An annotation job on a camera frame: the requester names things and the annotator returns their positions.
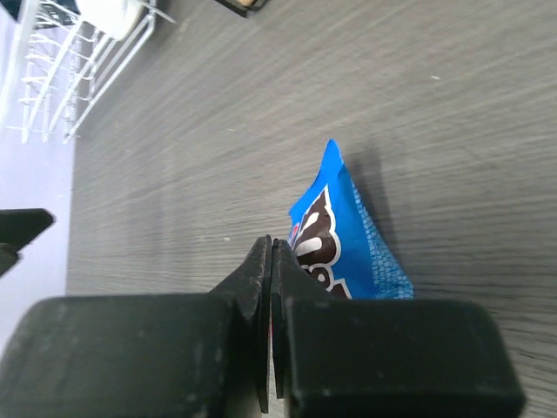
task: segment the white cup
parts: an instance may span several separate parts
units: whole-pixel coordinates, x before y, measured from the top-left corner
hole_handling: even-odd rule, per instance
[[[85,22],[118,41],[135,27],[144,7],[137,0],[76,0],[76,4]]]

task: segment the white wire basket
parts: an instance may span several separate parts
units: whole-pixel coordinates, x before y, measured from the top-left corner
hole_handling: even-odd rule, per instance
[[[117,41],[55,1],[24,0],[0,97],[0,132],[18,130],[24,144],[37,135],[44,142],[74,139],[93,106],[152,35],[157,16],[173,22],[157,8],[157,0],[137,1],[144,13],[131,33]]]

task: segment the dish rack wire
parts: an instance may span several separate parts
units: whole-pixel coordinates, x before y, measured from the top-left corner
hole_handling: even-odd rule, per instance
[[[60,130],[65,143],[74,139],[98,100],[151,37],[157,16],[174,23],[157,8],[157,0],[137,1],[144,14],[119,42],[55,1],[23,0],[0,97],[0,132],[19,130],[24,144],[31,133],[47,142]],[[53,18],[58,13],[66,24]],[[21,123],[6,125],[8,112],[18,106],[23,107]]]

